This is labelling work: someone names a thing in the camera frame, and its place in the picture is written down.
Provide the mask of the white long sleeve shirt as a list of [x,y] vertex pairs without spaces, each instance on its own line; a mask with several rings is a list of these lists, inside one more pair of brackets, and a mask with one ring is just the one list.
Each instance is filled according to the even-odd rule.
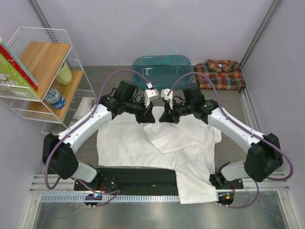
[[154,124],[139,124],[124,113],[102,126],[97,133],[98,164],[106,167],[155,167],[175,171],[181,204],[217,200],[209,181],[215,172],[214,147],[221,131],[193,115],[178,124],[161,123],[160,106],[154,107]]

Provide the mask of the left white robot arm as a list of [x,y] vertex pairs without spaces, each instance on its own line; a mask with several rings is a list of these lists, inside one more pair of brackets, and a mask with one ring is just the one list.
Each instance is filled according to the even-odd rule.
[[138,87],[129,81],[120,82],[113,95],[103,95],[98,103],[76,124],[58,135],[49,133],[44,138],[42,162],[45,170],[51,170],[61,179],[76,178],[85,182],[90,190],[97,190],[102,183],[98,171],[76,159],[80,146],[100,127],[115,117],[129,113],[138,123],[154,123],[152,99],[158,91],[150,87],[142,100],[136,101]]

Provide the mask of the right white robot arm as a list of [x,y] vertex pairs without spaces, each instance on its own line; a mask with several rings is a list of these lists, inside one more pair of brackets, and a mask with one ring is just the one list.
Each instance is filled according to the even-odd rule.
[[220,130],[246,152],[245,160],[228,162],[210,175],[213,186],[229,188],[234,181],[243,178],[262,182],[282,166],[283,157],[279,153],[280,144],[276,135],[264,135],[231,117],[215,100],[206,100],[195,83],[183,88],[183,94],[184,100],[177,103],[170,89],[161,91],[165,105],[160,122],[178,124],[182,116],[193,115]]

